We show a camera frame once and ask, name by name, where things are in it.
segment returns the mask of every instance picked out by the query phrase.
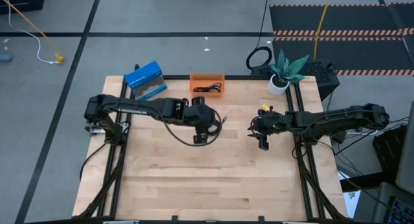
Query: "black metal frame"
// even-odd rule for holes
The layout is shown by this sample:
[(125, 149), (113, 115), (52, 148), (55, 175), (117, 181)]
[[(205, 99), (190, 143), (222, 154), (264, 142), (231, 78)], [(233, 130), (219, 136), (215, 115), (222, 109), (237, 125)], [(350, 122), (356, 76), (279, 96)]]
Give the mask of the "black metal frame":
[[(170, 75), (170, 76), (164, 76), (165, 80), (187, 80), (189, 79), (190, 76), (188, 75)], [(232, 76), (232, 75), (228, 75), (226, 76), (227, 80), (268, 80), (269, 77), (268, 76)], [(299, 111), (304, 111), (304, 106), (303, 106), (303, 100), (301, 97), (301, 91), (300, 91), (300, 87), (298, 84), (294, 85), (295, 88), (295, 92), (296, 92), (296, 99), (298, 101), (298, 108)], [(124, 98), (125, 94), (127, 91), (127, 84), (125, 83), (125, 81), (123, 81), (122, 83), (122, 89), (121, 89), (121, 93), (120, 93), (120, 97)], [(292, 101), (292, 93), (290, 91), (290, 88), (287, 89), (286, 91), (286, 96), (287, 96), (287, 104), (288, 104), (288, 108), (289, 111), (294, 111), (294, 105), (293, 105), (293, 101)], [(118, 113), (116, 115), (116, 122), (119, 123), (121, 122), (122, 119), (122, 114)], [(127, 113), (126, 114), (126, 121), (129, 125), (131, 124), (131, 114)], [(297, 136), (294, 136), (294, 142), (295, 142), (295, 149), (296, 149), (296, 155), (301, 155), (301, 147), (302, 145), (300, 144), (300, 139)], [(308, 183), (312, 182), (312, 184), (317, 187), (319, 187), (319, 182), (318, 182), (318, 176), (317, 176), (317, 172), (316, 172), (316, 165), (315, 165), (315, 161), (314, 161), (314, 156), (313, 156), (313, 152), (312, 152), (312, 147), (308, 144), (305, 144), (306, 149), (307, 149), (307, 154), (308, 154), (308, 160), (309, 160), (309, 168), (310, 168), (310, 174), (311, 174), (311, 178), (313, 181), (309, 181), (309, 176), (308, 178), (306, 178), (305, 175), (303, 175), (302, 173), (300, 173), (300, 181), (301, 181), (301, 188), (302, 188), (302, 192), (303, 192), (303, 202), (305, 205), (305, 211), (306, 211), (306, 216), (307, 216), (307, 221), (308, 222), (312, 222), (312, 223), (356, 223), (353, 222), (351, 220), (344, 220), (344, 219), (326, 219), (325, 218), (325, 209), (323, 207), (322, 204), (322, 199), (326, 200), (326, 197), (323, 195), (321, 197), (319, 196), (315, 196), (316, 198), (316, 203), (318, 206), (318, 218), (314, 218), (312, 215), (312, 206), (311, 206), (311, 199), (310, 199), (310, 195), (309, 195), (309, 189), (308, 189)], [(114, 164), (114, 155), (115, 155), (115, 151), (116, 148), (120, 147), (120, 154), (118, 157), (118, 162), (117, 162), (117, 166), (119, 165), (119, 167), (115, 167), (115, 169), (113, 170), (113, 164)], [(115, 146), (115, 145), (111, 145), (111, 148), (109, 150), (109, 154), (108, 154), (108, 161), (107, 161), (107, 165), (106, 165), (106, 169), (105, 169), (105, 176), (103, 179), (103, 187), (102, 189), (99, 191), (98, 195), (95, 197), (94, 200), (98, 199), (100, 202), (95, 205), (94, 209), (92, 209), (93, 207), (88, 207), (87, 210), (85, 212), (83, 212), (81, 215), (79, 216), (74, 216), (72, 219), (64, 219), (64, 220), (57, 220), (57, 221), (47, 221), (47, 222), (42, 222), (42, 223), (103, 223), (104, 221), (116, 221), (115, 220), (115, 214), (116, 214), (116, 208), (117, 208), (117, 204), (118, 204), (118, 198), (119, 198), (119, 192), (120, 192), (120, 183), (122, 180), (122, 170), (124, 167), (124, 159), (125, 159), (125, 152), (126, 152), (126, 147), (127, 147), (127, 141), (125, 141), (122, 145), (120, 146)], [(301, 166), (304, 165), (303, 162), (303, 157), (298, 157), (298, 167), (300, 168)], [(104, 209), (105, 209), (105, 203), (106, 203), (106, 193), (109, 190), (109, 188), (112, 186), (112, 184), (114, 183), (114, 191), (113, 191), (113, 198), (111, 201), (111, 208), (110, 208), (110, 213), (108, 216), (104, 216)], [(91, 217), (94, 213), (94, 211), (98, 209), (97, 211), (97, 215), (96, 217)], [(257, 221), (214, 221), (214, 223), (220, 223), (220, 224), (250, 224), (250, 223), (285, 223), (284, 221), (265, 221), (265, 217), (263, 216), (258, 216), (257, 217)], [(171, 220), (139, 220), (139, 223), (148, 223), (148, 224), (156, 224), (156, 223), (171, 223), (171, 224), (179, 224), (179, 223), (188, 223), (188, 224), (198, 224), (198, 223), (209, 223), (211, 221), (206, 221), (206, 220), (202, 220), (202, 221), (179, 221), (178, 216), (172, 216)]]

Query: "potted plant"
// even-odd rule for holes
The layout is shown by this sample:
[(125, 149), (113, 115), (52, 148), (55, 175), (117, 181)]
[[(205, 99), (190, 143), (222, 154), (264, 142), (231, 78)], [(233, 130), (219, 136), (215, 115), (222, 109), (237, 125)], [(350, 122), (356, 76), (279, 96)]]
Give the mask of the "potted plant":
[(305, 65), (308, 57), (309, 55), (289, 64), (289, 60), (285, 58), (285, 53), (280, 50), (278, 66), (276, 67), (275, 64), (270, 64), (274, 74), (267, 85), (268, 90), (273, 95), (282, 95), (291, 82), (299, 82), (304, 79), (305, 77), (298, 74), (298, 72), (302, 69), (303, 65)]

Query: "floor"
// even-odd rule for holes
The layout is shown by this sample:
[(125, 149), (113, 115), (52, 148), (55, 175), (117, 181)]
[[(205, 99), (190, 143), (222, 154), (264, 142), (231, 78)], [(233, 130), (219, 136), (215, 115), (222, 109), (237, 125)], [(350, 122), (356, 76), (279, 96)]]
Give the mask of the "floor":
[[(269, 0), (270, 4), (325, 2)], [(82, 41), (93, 3), (94, 0), (45, 0), (43, 10), (27, 13), (45, 32), (78, 33), (52, 38), (66, 55), (63, 65), (37, 60), (37, 43), (33, 38), (0, 37), (0, 53), (13, 56), (11, 63), (0, 63), (1, 223), (16, 220), (39, 155), (47, 155), (43, 171), (34, 174), (39, 181), (37, 186), (30, 185), (34, 191), (32, 202), (26, 209), (22, 206), (18, 220), (70, 218), (79, 169), (89, 143), (89, 136), (83, 130), (82, 113), (87, 99), (102, 90), (107, 75), (125, 74), (133, 70), (134, 64), (144, 65), (153, 60), (159, 62), (164, 74), (197, 71), (249, 74), (245, 59), (257, 43), (257, 37), (250, 37), (249, 32), (259, 32), (265, 0), (100, 0), (90, 32), (143, 34), (129, 38), (114, 34), (111, 38), (89, 37)], [(375, 4), (378, 0), (332, 0), (332, 3)], [(32, 31), (15, 14), (12, 21), (15, 27)], [(267, 14), (263, 31), (271, 30)], [(13, 32), (7, 16), (0, 16), (0, 36), (2, 32)], [(189, 34), (183, 32), (198, 34), (187, 37)], [(261, 44), (266, 45), (269, 40), (262, 38)], [(41, 41), (40, 56), (52, 60), (54, 50)], [(255, 56), (253, 63), (264, 61), (264, 57)], [(73, 60), (79, 60), (77, 66)], [(385, 106), (395, 120), (407, 115), (414, 100), (414, 93), (408, 92), (414, 90), (412, 76), (341, 76), (339, 79), (341, 86), (334, 92), (331, 109), (373, 102)], [(55, 132), (51, 124), (57, 125)], [(371, 141), (371, 137), (366, 138), (344, 151), (363, 173), (380, 170)], [(347, 169), (341, 162), (338, 165)]]

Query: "white flower pot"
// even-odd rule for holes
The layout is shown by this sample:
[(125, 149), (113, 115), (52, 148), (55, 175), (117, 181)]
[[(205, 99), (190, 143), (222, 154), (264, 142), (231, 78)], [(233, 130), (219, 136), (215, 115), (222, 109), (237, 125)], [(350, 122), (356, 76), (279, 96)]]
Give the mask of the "white flower pot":
[(275, 77), (275, 74), (270, 78), (269, 83), (267, 85), (267, 89), (273, 94), (273, 95), (282, 95), (285, 93), (286, 89), (289, 87), (290, 82), (287, 83), (285, 87), (277, 87), (272, 83), (273, 77)]

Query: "white cable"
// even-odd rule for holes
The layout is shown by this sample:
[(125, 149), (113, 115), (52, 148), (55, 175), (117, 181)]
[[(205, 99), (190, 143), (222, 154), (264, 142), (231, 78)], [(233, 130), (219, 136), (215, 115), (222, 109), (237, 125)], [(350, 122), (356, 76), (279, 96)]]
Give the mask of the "white cable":
[(366, 135), (373, 136), (376, 133), (378, 133), (378, 130), (375, 130), (375, 132), (373, 132), (371, 134), (366, 134), (366, 133), (347, 133), (347, 134), (351, 134), (351, 135), (363, 135), (363, 136), (366, 136)]
[(10, 7), (10, 5), (8, 5), (8, 24), (9, 24), (9, 25), (10, 25), (10, 27), (11, 27), (11, 28), (13, 28), (14, 30), (17, 30), (17, 31), (20, 31), (20, 32), (24, 32), (24, 33), (28, 34), (29, 36), (32, 36), (32, 37), (34, 37), (35, 39), (37, 39), (37, 41), (38, 41), (38, 43), (39, 43), (39, 49), (38, 49), (38, 59), (39, 59), (41, 62), (49, 63), (49, 64), (51, 64), (51, 65), (52, 65), (52, 64), (54, 64), (54, 63), (58, 63), (58, 62), (49, 62), (49, 61), (42, 60), (42, 59), (40, 58), (40, 56), (39, 56), (39, 53), (40, 53), (40, 48), (41, 48), (39, 38), (37, 38), (36, 36), (34, 36), (33, 34), (31, 34), (31, 33), (27, 32), (27, 31), (25, 31), (25, 30), (21, 30), (21, 29), (17, 29), (16, 27), (13, 27), (13, 25), (12, 25), (12, 7)]

